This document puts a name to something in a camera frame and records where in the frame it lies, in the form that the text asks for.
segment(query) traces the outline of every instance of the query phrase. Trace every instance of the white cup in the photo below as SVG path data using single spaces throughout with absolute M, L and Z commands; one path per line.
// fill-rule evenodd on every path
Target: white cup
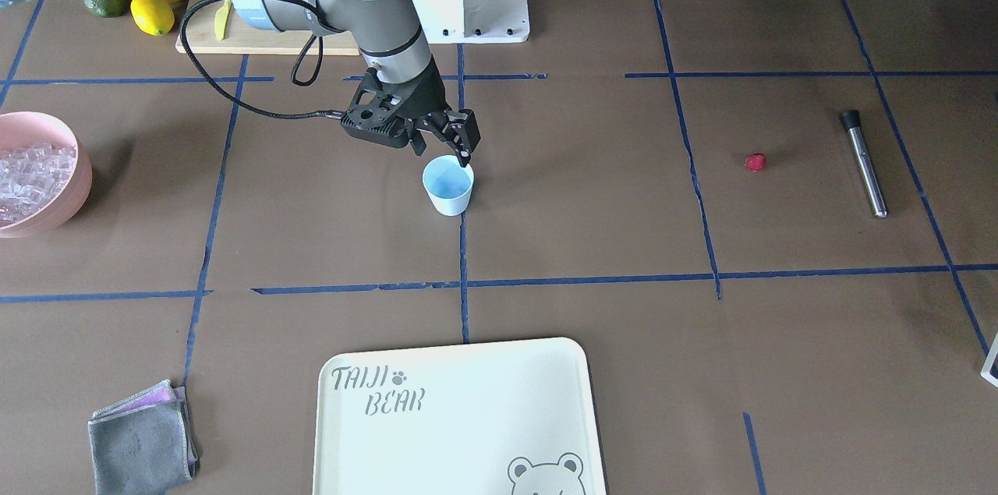
M 423 169 L 423 187 L 434 207 L 446 217 L 457 217 L 468 207 L 475 172 L 471 165 L 461 168 L 457 157 L 435 157 Z

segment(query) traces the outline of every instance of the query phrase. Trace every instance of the towel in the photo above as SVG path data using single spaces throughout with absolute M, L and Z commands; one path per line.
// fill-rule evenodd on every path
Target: towel
M 88 429 L 97 495 L 159 495 L 196 473 L 186 390 L 170 380 L 96 411 Z

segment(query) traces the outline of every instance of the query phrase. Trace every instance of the red berry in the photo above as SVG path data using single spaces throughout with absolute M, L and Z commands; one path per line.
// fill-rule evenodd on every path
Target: red berry
M 766 155 L 752 154 L 745 159 L 745 167 L 751 171 L 762 171 L 766 167 Z

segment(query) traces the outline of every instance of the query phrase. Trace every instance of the wooden cutting board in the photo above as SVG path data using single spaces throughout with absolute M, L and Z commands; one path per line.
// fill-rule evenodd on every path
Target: wooden cutting board
M 190 4 L 202 0 L 189 0 Z M 247 26 L 232 9 L 228 14 L 228 29 L 225 39 L 219 41 L 214 36 L 214 13 L 221 8 L 221 2 L 206 5 L 188 23 L 188 42 L 197 54 L 207 55 L 297 55 L 309 40 L 310 32 L 271 32 Z M 184 52 L 179 36 L 177 51 Z M 318 54 L 318 41 L 309 50 L 310 55 Z M 324 55 L 359 55 L 357 43 L 349 32 L 332 34 L 324 38 Z

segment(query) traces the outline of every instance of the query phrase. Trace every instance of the black cable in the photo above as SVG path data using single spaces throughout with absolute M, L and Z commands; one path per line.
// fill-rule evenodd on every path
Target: black cable
M 315 70 L 313 71 L 313 75 L 308 80 L 304 81 L 299 80 L 299 66 L 302 65 L 303 59 L 306 57 L 307 52 L 309 52 L 311 45 L 315 43 L 316 39 L 318 40 L 318 59 L 315 61 Z M 318 71 L 320 71 L 321 68 L 322 68 L 322 37 L 315 37 L 313 35 L 309 37 L 309 41 L 307 41 L 306 45 L 302 47 L 302 52 L 299 52 L 299 57 L 295 60 L 295 65 L 292 66 L 292 83 L 295 84 L 295 86 L 311 86 L 311 84 L 313 84 L 313 82 L 315 82 L 315 79 L 318 77 Z
M 206 5 L 211 5 L 214 4 L 215 2 L 221 2 L 221 1 L 224 0 L 203 0 L 197 2 L 195 5 L 191 5 L 188 8 L 188 11 L 184 13 L 184 16 L 181 18 L 181 23 L 179 24 L 179 36 L 181 37 L 181 45 L 184 47 L 184 52 L 186 53 L 186 55 L 188 55 L 188 58 L 193 63 L 193 66 L 195 66 L 195 68 L 197 69 L 197 72 L 200 72 L 200 75 L 207 81 L 207 83 L 211 85 L 211 87 L 214 88 L 215 91 L 217 91 L 219 94 L 221 94 L 222 97 L 227 98 L 227 100 L 238 105 L 239 107 L 245 108 L 247 111 L 252 111 L 254 112 L 254 114 L 257 115 L 270 116 L 270 118 L 300 119 L 300 118 L 315 118 L 315 116 L 327 116 L 327 118 L 334 118 L 336 119 L 336 121 L 339 121 L 339 119 L 343 118 L 343 111 L 339 111 L 338 109 L 317 109 L 316 111 L 310 111 L 307 112 L 306 114 L 275 114 L 275 112 L 273 111 L 265 111 L 265 109 L 255 108 L 252 105 L 245 103 L 245 101 L 240 100 L 238 97 L 232 96 L 232 94 L 228 93 L 228 91 L 222 89 L 221 86 L 218 86 L 218 82 L 215 82 L 214 77 L 211 77 L 210 73 L 207 73 L 206 69 L 204 69 L 204 66 L 200 64 L 200 61 L 197 61 L 197 57 L 195 56 L 195 54 L 193 54 L 193 51 L 190 50 L 190 42 L 188 41 L 188 37 L 186 36 L 186 28 L 188 27 L 188 22 L 190 21 L 190 17 L 195 15 L 195 13 L 199 11 L 199 9 L 206 7 Z M 314 7 L 314 5 L 311 5 L 309 2 L 303 0 L 275 0 L 275 1 L 300 5 L 300 7 L 307 9 L 307 11 L 310 11 L 315 15 L 315 20 L 317 21 L 318 25 L 322 27 L 322 29 L 330 30 L 331 32 L 334 33 L 343 33 L 343 30 L 338 30 L 336 29 L 336 27 L 327 25 L 327 23 L 325 23 L 322 20 L 322 12 L 320 11 L 320 9 Z

